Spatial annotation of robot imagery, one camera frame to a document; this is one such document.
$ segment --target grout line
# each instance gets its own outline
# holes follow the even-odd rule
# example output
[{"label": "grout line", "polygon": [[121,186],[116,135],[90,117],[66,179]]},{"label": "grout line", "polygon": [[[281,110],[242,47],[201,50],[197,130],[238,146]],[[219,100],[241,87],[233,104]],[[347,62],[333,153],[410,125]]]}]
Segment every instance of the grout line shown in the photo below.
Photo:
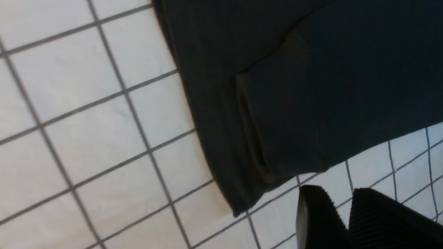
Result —
[{"label": "grout line", "polygon": [[[67,113],[64,113],[64,114],[62,114],[62,115],[60,115],[60,116],[58,116],[58,117],[55,117],[55,118],[52,118],[52,119],[50,119],[50,120],[48,120],[48,121],[46,121],[46,122],[43,122],[43,123],[41,124],[41,126],[42,126],[42,127],[49,126],[49,125],[51,125],[51,124],[53,124],[53,123],[55,123],[55,122],[61,121],[61,120],[65,119],[65,118],[68,118],[68,117],[70,117],[70,116],[72,116],[72,115],[75,115],[75,114],[77,114],[77,113],[79,113],[79,112],[85,111],[85,110],[90,109],[90,108],[92,108],[92,107],[95,107],[95,106],[97,106],[97,105],[100,105],[100,104],[106,103],[106,102],[108,102],[108,101],[110,101],[110,100],[112,100],[112,99],[114,99],[114,98],[117,98],[117,97],[119,97],[119,96],[122,96],[122,95],[125,94],[125,92],[130,93],[130,92],[132,92],[132,91],[134,91],[134,90],[137,90],[137,89],[139,89],[139,88],[142,88],[142,87],[147,86],[147,85],[149,85],[149,84],[152,84],[152,83],[154,83],[154,82],[160,81],[160,80],[162,80],[162,79],[164,79],[164,78],[167,78],[167,77],[169,77],[169,76],[171,76],[171,75],[174,75],[174,74],[176,74],[176,73],[177,73],[177,70],[173,70],[173,71],[167,72],[167,73],[165,73],[165,74],[162,74],[162,75],[160,75],[160,76],[157,76],[157,77],[155,77],[155,78],[152,78],[152,79],[150,79],[150,80],[147,80],[147,81],[145,81],[145,82],[139,83],[139,84],[137,84],[137,85],[135,85],[135,86],[131,86],[131,87],[127,88],[126,91],[123,91],[123,90],[122,90],[122,91],[120,91],[120,92],[113,93],[113,94],[111,94],[111,95],[109,95],[109,96],[106,96],[106,97],[104,97],[104,98],[102,98],[102,99],[99,99],[99,100],[97,100],[97,101],[91,102],[91,103],[89,103],[89,104],[86,104],[86,105],[84,105],[84,106],[81,106],[81,107],[79,107],[79,108],[76,108],[76,109],[74,109],[74,110],[72,110],[72,111],[69,111],[69,112],[67,112]],[[38,128],[37,126],[34,126],[34,127],[29,128],[29,129],[27,129],[27,130],[24,130],[24,131],[22,131],[22,132],[19,132],[19,133],[15,134],[15,135],[12,135],[12,136],[10,136],[10,137],[7,137],[7,138],[5,138],[5,139],[3,139],[3,140],[0,140],[0,146],[3,145],[3,144],[9,143],[9,142],[11,142],[11,141],[14,141],[14,140],[16,140],[16,139],[19,139],[19,138],[21,138],[21,137],[23,137],[23,136],[25,136],[25,135],[27,135],[27,134],[33,132],[33,131],[37,131],[38,129],[39,129],[39,128]]]},{"label": "grout line", "polygon": [[431,167],[431,150],[429,149],[430,143],[429,143],[429,132],[426,128],[426,140],[427,140],[427,162],[429,164],[429,180],[431,182],[431,192],[432,192],[432,200],[434,201],[434,208],[435,208],[435,214],[438,215],[439,211],[437,209],[437,202],[435,201],[435,193],[434,193],[434,184],[432,184],[432,167]]},{"label": "grout line", "polygon": [[255,232],[254,223],[252,222],[251,215],[248,211],[246,211],[246,217],[249,221],[249,226],[251,227],[252,235],[254,236],[255,244],[257,245],[257,249],[261,249],[260,242],[258,241],[257,233]]},{"label": "grout line", "polygon": [[45,43],[52,42],[52,41],[55,41],[57,39],[60,39],[60,38],[63,38],[63,37],[67,37],[69,35],[72,35],[72,34],[81,32],[83,30],[95,27],[97,25],[105,24],[105,23],[117,20],[119,18],[126,17],[126,16],[129,16],[129,15],[132,15],[132,14],[135,14],[135,13],[138,13],[140,11],[147,10],[147,9],[150,9],[150,8],[152,8],[152,4],[143,5],[143,6],[140,6],[140,7],[131,9],[131,10],[127,10],[127,11],[124,11],[122,13],[119,13],[119,14],[116,14],[116,15],[113,15],[113,16],[109,16],[109,17],[103,18],[101,20],[95,20],[95,21],[93,21],[91,23],[88,23],[88,24],[85,24],[85,25],[73,28],[71,30],[68,30],[68,31],[65,31],[65,32],[62,32],[62,33],[59,33],[59,34],[56,34],[56,35],[52,35],[52,36],[43,38],[43,39],[35,41],[35,42],[31,42],[31,43],[28,43],[26,45],[19,46],[19,47],[16,47],[16,48],[13,48],[13,49],[10,49],[10,50],[7,50],[7,51],[2,49],[3,52],[0,53],[0,58],[6,57],[6,56],[11,56],[13,54],[17,54],[19,52],[31,49],[33,47],[36,47],[36,46],[39,46],[39,45],[43,45]]},{"label": "grout line", "polygon": [[[92,3],[92,0],[87,0],[87,2],[88,2],[88,6],[90,8],[90,11],[91,11],[91,13],[92,13],[92,15],[94,17],[94,21],[96,23],[98,23],[98,17],[97,17],[94,5]],[[113,56],[112,51],[111,51],[111,48],[109,47],[108,41],[106,39],[105,33],[103,32],[103,28],[101,27],[100,23],[97,24],[97,28],[98,28],[98,31],[100,33],[100,38],[101,38],[101,40],[103,42],[103,45],[105,46],[106,52],[108,54],[108,58],[109,58],[112,66],[113,66],[114,73],[116,74],[118,82],[119,82],[122,90],[124,91],[124,96],[126,98],[126,101],[128,102],[129,109],[131,110],[132,116],[134,118],[134,121],[135,121],[135,123],[137,125],[137,129],[139,131],[139,134],[140,134],[140,136],[141,136],[141,138],[143,140],[143,143],[144,143],[144,145],[146,147],[146,150],[150,151],[151,147],[150,147],[150,145],[148,143],[148,140],[146,138],[146,134],[144,133],[143,127],[142,127],[141,122],[140,122],[140,120],[139,120],[139,118],[137,116],[137,112],[136,112],[134,104],[133,104],[133,102],[132,102],[132,100],[131,100],[131,98],[129,96],[129,93],[126,91],[126,86],[124,84],[124,80],[123,80],[123,78],[121,76],[120,70],[118,69],[117,63],[116,63],[116,61],[114,59],[114,56]],[[166,181],[164,180],[164,178],[163,178],[163,176],[161,174],[160,168],[159,168],[159,166],[157,164],[157,161],[155,160],[154,155],[153,155],[152,152],[149,153],[149,157],[151,158],[152,164],[154,165],[154,168],[155,168],[155,172],[156,172],[156,174],[157,174],[157,176],[158,176],[158,178],[159,178],[159,180],[160,180],[160,182],[162,184],[162,187],[163,187],[163,190],[165,192],[166,198],[168,199],[168,205],[172,209],[172,213],[174,214],[175,221],[177,222],[177,225],[180,228],[180,232],[181,232],[181,234],[183,236],[183,239],[185,240],[187,247],[190,248],[191,245],[190,245],[190,242],[189,242],[189,238],[186,235],[186,231],[185,231],[185,229],[184,229],[184,227],[183,227],[183,225],[182,225],[182,223],[180,221],[179,214],[178,214],[177,210],[175,209],[175,206],[174,206],[174,204],[172,202],[171,194],[169,193],[169,190],[167,188]]]},{"label": "grout line", "polygon": [[[4,51],[4,46],[3,46],[3,43],[1,41],[1,39],[0,39],[0,49],[2,51]],[[9,68],[9,71],[11,72],[11,75],[12,75],[12,77],[13,77],[16,85],[17,85],[17,87],[19,88],[20,94],[22,95],[22,97],[23,97],[23,99],[24,99],[24,101],[26,103],[26,106],[29,109],[29,112],[31,113],[32,119],[37,124],[36,126],[37,126],[38,130],[40,131],[40,133],[41,133],[41,135],[43,137],[43,140],[45,141],[46,146],[48,147],[49,151],[51,152],[51,155],[52,155],[52,157],[53,157],[53,159],[54,159],[54,161],[55,161],[55,163],[56,163],[60,173],[62,174],[62,177],[64,178],[66,184],[68,185],[68,189],[72,193],[72,195],[73,195],[73,197],[75,199],[75,202],[77,203],[78,207],[80,208],[80,211],[81,211],[81,213],[83,215],[83,218],[86,221],[86,224],[88,225],[89,230],[91,231],[91,233],[94,236],[94,238],[97,241],[100,241],[100,237],[98,236],[98,233],[95,230],[95,228],[94,228],[94,226],[93,226],[93,224],[91,222],[91,219],[89,218],[89,216],[88,216],[88,214],[86,212],[85,207],[83,206],[83,204],[82,204],[79,196],[75,192],[75,190],[72,189],[72,182],[71,182],[71,180],[70,180],[70,178],[69,178],[69,176],[68,176],[68,174],[66,172],[66,169],[64,168],[64,166],[63,166],[63,164],[62,164],[62,162],[61,162],[57,152],[55,151],[55,148],[54,148],[51,140],[49,139],[48,134],[46,133],[44,127],[41,125],[40,118],[38,117],[37,112],[35,111],[35,108],[32,105],[31,99],[29,98],[29,96],[28,96],[28,94],[26,92],[26,89],[24,88],[24,85],[21,82],[15,67],[13,66],[13,64],[12,64],[12,62],[11,62],[11,60],[10,60],[8,55],[5,55],[4,59],[6,61],[6,64],[7,64],[8,68]],[[103,245],[103,243],[100,243],[100,247],[101,247],[101,249],[106,249],[106,247]]]},{"label": "grout line", "polygon": [[435,222],[438,222],[438,221],[439,221],[439,216],[440,216],[441,214],[443,214],[443,211],[441,211],[440,213],[438,213],[437,216],[435,216],[435,217],[432,218],[432,219],[435,219]]},{"label": "grout line", "polygon": [[6,144],[6,143],[12,142],[12,141],[14,141],[14,140],[16,140],[16,139],[18,139],[18,138],[23,137],[23,136],[26,136],[27,134],[29,134],[29,133],[31,133],[31,132],[34,132],[34,131],[37,131],[38,129],[39,129],[39,128],[38,128],[37,126],[34,126],[34,127],[29,128],[29,129],[27,129],[27,130],[24,130],[24,131],[22,131],[22,132],[19,132],[19,133],[15,134],[15,135],[12,135],[12,136],[10,136],[10,137],[7,137],[7,138],[5,138],[5,139],[2,139],[2,140],[0,140],[0,146],[2,146],[3,144]]},{"label": "grout line", "polygon": [[379,182],[383,181],[384,179],[390,177],[393,173],[389,173],[385,176],[383,176],[382,178],[378,179],[376,182],[372,183],[368,188],[372,188],[373,186],[377,185]]},{"label": "grout line", "polygon": [[194,246],[192,246],[190,249],[195,249],[201,245],[203,245],[204,243],[208,242],[209,240],[213,239],[214,237],[216,237],[217,235],[223,233],[224,231],[228,230],[229,228],[233,227],[234,225],[236,225],[237,223],[243,221],[244,219],[246,219],[246,215],[237,219],[236,221],[232,222],[231,224],[229,224],[228,226],[226,226],[225,228],[223,228],[222,230],[212,234],[211,236],[207,237],[206,239],[200,241],[199,243],[195,244]]},{"label": "grout line", "polygon": [[186,194],[184,194],[184,195],[182,195],[182,196],[178,197],[177,199],[175,199],[175,200],[174,200],[174,201],[172,201],[172,202],[173,202],[173,203],[177,203],[177,202],[179,202],[179,201],[183,200],[184,198],[186,198],[186,197],[190,196],[191,194],[193,194],[193,193],[195,193],[195,192],[199,191],[200,189],[202,189],[202,188],[204,188],[204,187],[208,186],[209,184],[211,184],[211,183],[213,183],[213,182],[214,182],[214,179],[212,179],[212,180],[209,180],[209,181],[207,181],[206,183],[204,183],[204,184],[200,185],[199,187],[197,187],[197,188],[195,188],[195,189],[193,189],[193,190],[191,190],[191,191],[187,192]]},{"label": "grout line", "polygon": [[27,212],[33,210],[33,209],[35,209],[35,208],[37,208],[37,207],[39,207],[39,206],[41,206],[43,204],[46,204],[46,203],[48,203],[48,202],[50,202],[50,201],[52,201],[52,200],[54,200],[54,199],[64,195],[64,194],[69,193],[70,191],[71,191],[70,189],[65,189],[65,190],[63,190],[63,191],[61,191],[61,192],[59,192],[59,193],[57,193],[57,194],[55,194],[53,196],[50,196],[50,197],[48,197],[46,199],[43,199],[43,200],[41,200],[41,201],[39,201],[39,202],[37,202],[37,203],[35,203],[35,204],[25,208],[25,209],[22,209],[22,210],[20,210],[17,213],[14,213],[14,214],[4,218],[3,220],[1,220],[0,221],[0,226],[3,225],[3,224],[8,223],[9,221],[11,221],[11,220],[13,220],[13,219],[15,219],[15,218],[17,218],[17,217],[27,213]]},{"label": "grout line", "polygon": [[[135,222],[133,222],[133,223],[131,223],[131,224],[125,226],[124,228],[122,228],[122,229],[118,230],[117,232],[115,232],[115,233],[109,235],[108,237],[103,238],[100,242],[101,242],[101,243],[105,243],[106,241],[108,241],[108,240],[114,238],[115,236],[117,236],[117,235],[123,233],[124,231],[126,231],[126,230],[132,228],[133,226],[135,226],[135,225],[137,225],[137,224],[140,224],[140,223],[142,223],[143,221],[149,219],[150,217],[152,217],[152,216],[154,216],[154,215],[160,213],[161,211],[167,209],[168,207],[169,207],[168,204],[167,204],[167,205],[164,205],[163,207],[161,207],[161,208],[159,208],[159,209],[157,209],[157,210],[155,210],[155,211],[149,213],[148,215],[144,216],[143,218],[141,218],[141,219],[139,219],[139,220],[137,220],[137,221],[135,221]],[[98,245],[98,242],[95,243],[95,244],[93,244],[93,245],[90,245],[90,246],[86,247],[85,249],[91,249],[91,248],[94,248],[94,247],[97,246],[97,245]]]},{"label": "grout line", "polygon": [[443,175],[437,177],[434,181],[428,183],[426,186],[424,186],[423,188],[421,188],[419,191],[417,191],[415,194],[409,196],[406,200],[404,200],[401,204],[404,204],[405,202],[409,201],[410,199],[412,199],[413,197],[415,197],[416,195],[418,195],[420,192],[422,192],[423,190],[425,190],[427,187],[431,186],[433,183],[435,183],[436,181],[440,180],[443,178]]},{"label": "grout line", "polygon": [[345,161],[346,171],[348,172],[349,186],[351,187],[351,193],[354,193],[354,186],[352,185],[351,173],[349,172],[348,160]]},{"label": "grout line", "polygon": [[[79,183],[73,185],[72,188],[67,188],[67,189],[65,189],[65,190],[63,190],[63,191],[61,191],[61,192],[59,192],[59,193],[56,193],[56,194],[54,194],[54,195],[52,195],[52,196],[50,196],[50,197],[48,197],[48,198],[46,198],[46,199],[43,199],[43,200],[41,200],[41,201],[39,201],[39,202],[37,202],[37,203],[35,203],[35,204],[33,204],[33,205],[31,205],[31,206],[29,206],[29,207],[23,209],[23,210],[20,210],[20,211],[18,211],[17,213],[14,213],[14,214],[12,214],[12,215],[6,217],[6,218],[3,219],[3,220],[0,220],[0,226],[3,225],[3,224],[5,224],[5,223],[7,223],[7,222],[9,222],[9,221],[11,221],[11,220],[13,220],[13,219],[15,219],[15,218],[17,218],[17,217],[19,217],[19,216],[21,216],[21,215],[23,215],[23,214],[25,214],[25,213],[27,213],[27,212],[29,212],[29,211],[32,211],[33,209],[35,209],[35,208],[37,208],[37,207],[39,207],[39,206],[41,206],[41,205],[44,205],[44,204],[46,204],[46,203],[48,203],[48,202],[50,202],[50,201],[56,199],[56,198],[59,197],[59,196],[62,196],[62,195],[64,195],[64,194],[66,194],[66,193],[69,193],[69,192],[71,191],[71,189],[76,190],[76,189],[80,188],[81,186],[84,186],[84,185],[86,185],[86,184],[92,182],[93,180],[95,180],[95,179],[97,179],[97,178],[100,178],[100,177],[102,177],[102,176],[104,176],[104,175],[107,175],[107,174],[109,174],[109,173],[111,173],[111,172],[113,172],[113,171],[115,171],[115,170],[117,170],[117,169],[119,169],[119,168],[121,168],[121,167],[123,167],[123,166],[125,166],[125,165],[128,165],[128,164],[132,163],[133,161],[135,161],[135,160],[137,160],[137,159],[139,159],[139,158],[141,158],[141,157],[143,157],[143,156],[148,155],[149,152],[155,152],[157,149],[162,148],[162,147],[164,147],[164,146],[166,146],[166,145],[168,145],[168,144],[170,144],[170,143],[172,143],[172,142],[174,142],[174,141],[177,141],[178,139],[184,137],[184,136],[187,135],[187,134],[191,134],[191,133],[194,132],[194,131],[195,131],[195,129],[192,129],[192,130],[190,130],[190,131],[188,131],[188,132],[185,132],[185,133],[183,133],[183,134],[181,134],[181,135],[179,135],[179,136],[177,136],[177,137],[175,137],[175,138],[173,138],[173,139],[171,139],[171,140],[168,140],[168,141],[166,141],[166,142],[164,142],[164,143],[162,143],[162,144],[160,144],[160,145],[157,145],[156,147],[152,148],[151,151],[144,151],[144,152],[142,152],[142,153],[140,153],[140,154],[138,154],[138,155],[136,155],[136,156],[134,156],[134,157],[132,157],[132,158],[126,160],[126,161],[123,161],[123,162],[121,162],[121,163],[119,163],[119,164],[117,164],[117,165],[115,165],[115,166],[113,166],[113,167],[111,167],[111,168],[109,168],[109,169],[107,169],[107,170],[104,170],[104,171],[102,171],[102,172],[100,172],[100,173],[98,173],[98,174],[96,174],[96,175],[93,175],[93,176],[91,176],[91,177],[89,177],[89,178],[87,178],[87,179],[85,179],[85,180],[83,180],[83,181],[81,181],[81,182],[79,182]],[[210,180],[210,181],[206,182],[205,184],[199,186],[198,188],[196,188],[196,189],[194,189],[194,190],[191,190],[189,193],[187,193],[187,194],[185,194],[185,195],[179,197],[179,198],[176,199],[174,202],[177,202],[177,201],[179,201],[179,200],[185,198],[186,196],[189,196],[190,194],[192,194],[192,193],[194,193],[195,191],[197,191],[197,190],[203,188],[204,186],[209,185],[209,184],[212,183],[213,181],[214,181],[214,180]]]},{"label": "grout line", "polygon": [[164,142],[164,143],[161,143],[161,144],[159,144],[159,145],[153,147],[153,148],[151,149],[151,151],[152,151],[152,152],[157,151],[157,150],[159,150],[159,149],[161,149],[161,148],[163,148],[163,147],[165,147],[165,146],[168,146],[169,144],[172,144],[172,143],[174,143],[175,141],[177,141],[177,140],[179,140],[179,139],[181,139],[181,138],[183,138],[183,137],[186,137],[187,135],[192,134],[192,133],[194,133],[194,132],[195,132],[195,128],[192,129],[192,130],[189,130],[189,131],[187,131],[187,132],[185,132],[185,133],[183,133],[183,134],[180,134],[180,135],[178,135],[178,136],[176,136],[176,137],[174,137],[174,138],[172,138],[172,139],[170,139],[170,140],[168,140],[168,141],[166,141],[166,142]]},{"label": "grout line", "polygon": [[345,205],[346,203],[348,203],[348,202],[351,201],[351,200],[352,200],[352,197],[349,198],[349,199],[347,199],[346,201],[344,201],[344,202],[338,204],[338,205],[335,207],[335,209],[338,209],[338,208],[342,207],[343,205]]},{"label": "grout line", "polygon": [[284,240],[280,241],[280,243],[278,243],[277,245],[271,247],[271,249],[276,249],[276,248],[278,248],[279,246],[281,246],[282,244],[284,244],[286,241],[292,239],[296,234],[297,234],[297,233],[293,233],[293,234],[291,234],[289,237],[287,237],[287,238],[285,238]]},{"label": "grout line", "polygon": [[392,151],[391,151],[391,141],[390,140],[388,141],[388,150],[389,150],[389,160],[391,160],[392,177],[394,178],[395,201],[398,202],[398,198],[397,198],[397,181],[395,179],[395,167],[394,167],[394,161],[392,160]]}]

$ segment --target white tile floor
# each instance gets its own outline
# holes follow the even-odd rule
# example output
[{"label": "white tile floor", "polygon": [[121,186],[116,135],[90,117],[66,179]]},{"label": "white tile floor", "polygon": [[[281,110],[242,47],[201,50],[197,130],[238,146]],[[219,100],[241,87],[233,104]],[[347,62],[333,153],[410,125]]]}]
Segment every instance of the white tile floor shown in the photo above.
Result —
[{"label": "white tile floor", "polygon": [[358,187],[443,222],[443,123],[233,218],[148,0],[2,1],[0,88],[1,249],[294,249],[300,184],[345,223]]}]

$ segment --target ribbed black fabric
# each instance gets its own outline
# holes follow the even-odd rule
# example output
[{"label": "ribbed black fabric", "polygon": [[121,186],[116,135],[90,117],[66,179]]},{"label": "ribbed black fabric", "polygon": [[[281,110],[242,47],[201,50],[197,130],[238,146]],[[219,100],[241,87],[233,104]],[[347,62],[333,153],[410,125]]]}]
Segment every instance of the ribbed black fabric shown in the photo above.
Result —
[{"label": "ribbed black fabric", "polygon": [[234,215],[443,121],[443,2],[154,0]]}]

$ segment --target floor tile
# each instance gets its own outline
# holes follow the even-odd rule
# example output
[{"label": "floor tile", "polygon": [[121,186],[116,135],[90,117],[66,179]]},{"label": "floor tile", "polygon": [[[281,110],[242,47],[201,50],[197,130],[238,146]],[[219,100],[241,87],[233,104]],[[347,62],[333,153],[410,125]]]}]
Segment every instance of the floor tile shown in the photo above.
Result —
[{"label": "floor tile", "polygon": [[435,202],[437,204],[438,212],[443,212],[443,178],[440,178],[433,183]]},{"label": "floor tile", "polygon": [[121,90],[96,28],[11,60],[42,122]]},{"label": "floor tile", "polygon": [[430,186],[405,202],[404,205],[430,219],[435,217],[435,207]]},{"label": "floor tile", "polygon": [[154,152],[173,199],[212,179],[196,133]]},{"label": "floor tile", "polygon": [[295,233],[299,190],[295,189],[254,213],[251,218],[262,249],[269,249]]},{"label": "floor tile", "polygon": [[297,236],[292,237],[288,241],[281,244],[278,249],[297,249]]},{"label": "floor tile", "polygon": [[348,165],[353,187],[369,187],[392,172],[388,143],[379,144],[349,158]]},{"label": "floor tile", "polygon": [[440,142],[443,140],[443,122],[428,127],[427,129],[429,135],[429,144],[430,146]]},{"label": "floor tile", "polygon": [[282,186],[265,193],[260,200],[258,200],[258,202],[254,205],[254,207],[252,208],[252,210],[255,210],[257,208],[259,208],[260,206],[262,206],[263,204],[265,204],[266,202],[268,202],[269,200],[283,194],[285,191],[290,190],[291,188],[294,188],[295,186],[297,186],[297,178],[292,178],[291,180],[287,181],[285,184],[283,184]]},{"label": "floor tile", "polygon": [[101,237],[167,204],[149,156],[106,174],[77,192]]},{"label": "floor tile", "polygon": [[0,8],[0,34],[7,49],[92,21],[86,1],[14,0]]},{"label": "floor tile", "polygon": [[0,226],[0,242],[4,249],[79,249],[96,241],[66,194]]},{"label": "floor tile", "polygon": [[443,175],[443,143],[431,149],[432,178],[436,179]]},{"label": "floor tile", "polygon": [[307,182],[306,185],[323,187],[336,206],[352,197],[348,173],[344,162],[333,166],[328,171],[314,177]]},{"label": "floor tile", "polygon": [[391,176],[381,180],[372,189],[395,200],[394,178]]},{"label": "floor tile", "polygon": [[349,228],[349,217],[351,215],[351,207],[352,207],[352,201],[349,201],[345,205],[337,208],[337,213],[340,215],[340,218],[342,219],[346,228]]},{"label": "floor tile", "polygon": [[108,249],[185,249],[186,244],[170,208],[111,238]]},{"label": "floor tile", "polygon": [[215,183],[175,204],[191,245],[222,230],[236,219]]},{"label": "floor tile", "polygon": [[403,202],[431,182],[427,153],[395,173],[397,198]]},{"label": "floor tile", "polygon": [[35,124],[4,59],[0,59],[0,88],[0,140],[2,140]]},{"label": "floor tile", "polygon": [[394,168],[398,169],[427,150],[426,130],[422,129],[391,141]]},{"label": "floor tile", "polygon": [[257,249],[247,219],[199,246],[198,249]]},{"label": "floor tile", "polygon": [[153,9],[106,23],[103,30],[126,86],[175,69]]},{"label": "floor tile", "polygon": [[145,151],[124,97],[48,126],[74,184]]},{"label": "floor tile", "polygon": [[194,128],[178,74],[138,89],[130,96],[151,147]]},{"label": "floor tile", "polygon": [[67,188],[40,132],[2,145],[0,158],[0,220]]},{"label": "floor tile", "polygon": [[151,0],[93,0],[94,7],[100,19],[150,3]]},{"label": "floor tile", "polygon": [[315,175],[315,173],[300,174],[299,175],[300,183],[308,180],[313,175]]}]

